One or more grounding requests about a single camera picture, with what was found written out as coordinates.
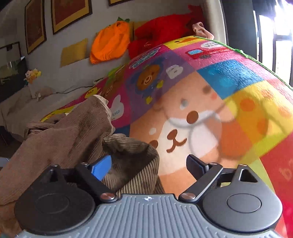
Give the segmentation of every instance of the yellow heart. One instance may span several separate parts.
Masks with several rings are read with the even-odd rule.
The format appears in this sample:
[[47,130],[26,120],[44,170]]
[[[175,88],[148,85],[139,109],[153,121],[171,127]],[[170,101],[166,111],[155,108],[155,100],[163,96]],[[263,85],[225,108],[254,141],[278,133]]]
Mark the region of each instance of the yellow heart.
[[161,80],[158,84],[157,84],[157,89],[160,89],[161,87],[163,87],[164,81]]
[[147,103],[147,105],[149,105],[149,104],[152,102],[152,100],[153,100],[153,98],[152,98],[151,96],[148,96],[148,97],[146,98],[146,103]]

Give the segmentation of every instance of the gray ribbed plate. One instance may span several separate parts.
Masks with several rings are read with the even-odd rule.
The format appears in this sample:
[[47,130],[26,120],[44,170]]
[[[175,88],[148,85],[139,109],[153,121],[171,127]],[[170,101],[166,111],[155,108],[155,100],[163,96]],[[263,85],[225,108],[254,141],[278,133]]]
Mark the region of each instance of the gray ribbed plate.
[[[41,238],[23,231],[19,238]],[[256,235],[228,233],[210,224],[194,204],[182,203],[173,194],[127,195],[102,204],[80,228],[52,238],[279,238],[274,231]]]

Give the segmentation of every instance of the red garment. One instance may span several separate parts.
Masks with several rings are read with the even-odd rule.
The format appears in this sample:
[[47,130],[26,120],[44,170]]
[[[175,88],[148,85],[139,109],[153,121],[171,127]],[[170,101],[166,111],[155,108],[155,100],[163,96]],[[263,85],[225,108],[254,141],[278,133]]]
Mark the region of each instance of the red garment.
[[135,31],[137,40],[128,46],[131,59],[147,50],[183,36],[192,35],[192,24],[203,22],[204,17],[200,6],[189,5],[191,13],[184,15],[161,16],[148,21]]

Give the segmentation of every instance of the pink cheek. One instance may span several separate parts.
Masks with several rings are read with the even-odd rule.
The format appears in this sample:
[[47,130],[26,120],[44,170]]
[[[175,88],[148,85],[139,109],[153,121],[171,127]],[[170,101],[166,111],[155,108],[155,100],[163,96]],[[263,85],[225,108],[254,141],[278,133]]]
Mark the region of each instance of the pink cheek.
[[212,93],[212,95],[211,95],[212,100],[216,100],[217,97],[218,97],[217,93]]

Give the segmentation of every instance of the framed artwork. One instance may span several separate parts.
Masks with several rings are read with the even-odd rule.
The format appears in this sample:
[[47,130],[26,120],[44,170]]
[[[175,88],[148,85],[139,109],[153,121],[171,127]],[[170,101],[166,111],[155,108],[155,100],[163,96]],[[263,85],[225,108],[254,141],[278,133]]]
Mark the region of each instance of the framed artwork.
[[117,5],[123,2],[128,2],[128,1],[131,1],[131,0],[108,0],[109,6],[114,6],[114,5]]
[[47,40],[44,0],[31,0],[25,7],[25,41],[28,54]]
[[91,0],[51,0],[53,34],[91,15]]

